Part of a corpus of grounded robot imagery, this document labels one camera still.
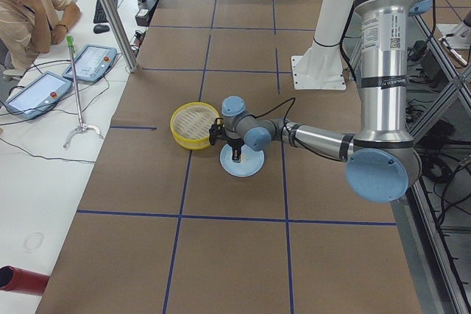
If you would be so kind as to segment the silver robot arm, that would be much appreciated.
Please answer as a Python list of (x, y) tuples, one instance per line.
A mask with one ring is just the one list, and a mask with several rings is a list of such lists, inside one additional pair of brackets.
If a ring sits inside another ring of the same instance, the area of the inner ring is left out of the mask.
[(227, 173), (258, 172), (264, 149), (279, 140), (345, 163), (351, 189), (372, 202), (394, 201), (415, 183), (421, 162), (406, 129), (407, 20), (426, 12), (433, 0), (351, 2), (350, 13), (361, 19), (360, 131), (339, 134), (287, 118), (260, 119), (242, 98), (230, 96), (222, 102), (222, 125), (210, 130), (211, 141), (226, 140), (220, 163)]

